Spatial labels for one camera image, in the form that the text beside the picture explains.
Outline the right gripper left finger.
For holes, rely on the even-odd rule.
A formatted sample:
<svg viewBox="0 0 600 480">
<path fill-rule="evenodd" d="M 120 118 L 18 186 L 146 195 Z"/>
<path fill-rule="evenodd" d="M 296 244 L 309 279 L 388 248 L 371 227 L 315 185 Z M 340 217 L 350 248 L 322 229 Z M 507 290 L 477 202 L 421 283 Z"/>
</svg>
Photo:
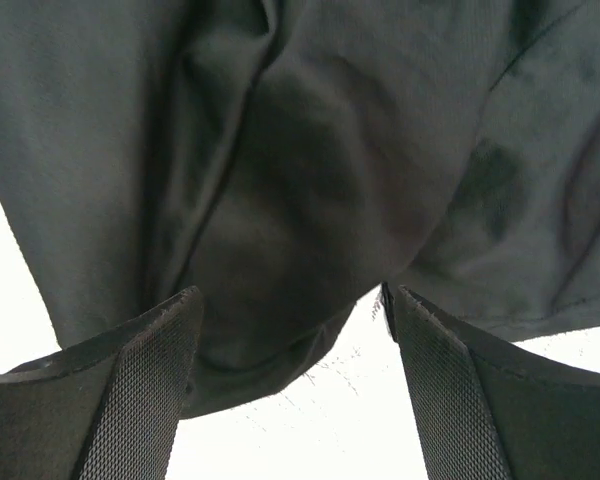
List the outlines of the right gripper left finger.
<svg viewBox="0 0 600 480">
<path fill-rule="evenodd" d="M 202 317 L 189 288 L 0 374 L 0 480 L 164 478 Z"/>
</svg>

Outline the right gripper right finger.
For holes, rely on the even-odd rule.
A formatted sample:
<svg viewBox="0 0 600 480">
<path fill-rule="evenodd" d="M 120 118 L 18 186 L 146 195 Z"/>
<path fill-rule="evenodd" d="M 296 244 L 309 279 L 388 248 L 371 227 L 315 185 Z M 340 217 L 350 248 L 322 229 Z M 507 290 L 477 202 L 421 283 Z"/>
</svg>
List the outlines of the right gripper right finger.
<svg viewBox="0 0 600 480">
<path fill-rule="evenodd" d="M 431 479 L 600 479 L 600 373 L 530 353 L 405 288 L 400 347 Z"/>
</svg>

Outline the black t shirt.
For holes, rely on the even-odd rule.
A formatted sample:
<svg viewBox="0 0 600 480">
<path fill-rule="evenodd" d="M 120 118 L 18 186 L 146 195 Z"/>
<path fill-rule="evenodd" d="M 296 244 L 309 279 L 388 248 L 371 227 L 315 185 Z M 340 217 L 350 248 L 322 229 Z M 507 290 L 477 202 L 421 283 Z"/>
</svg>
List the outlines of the black t shirt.
<svg viewBox="0 0 600 480">
<path fill-rule="evenodd" d="M 0 201 L 60 346 L 197 287 L 184 414 L 405 287 L 600 326 L 600 1 L 0 1 Z"/>
</svg>

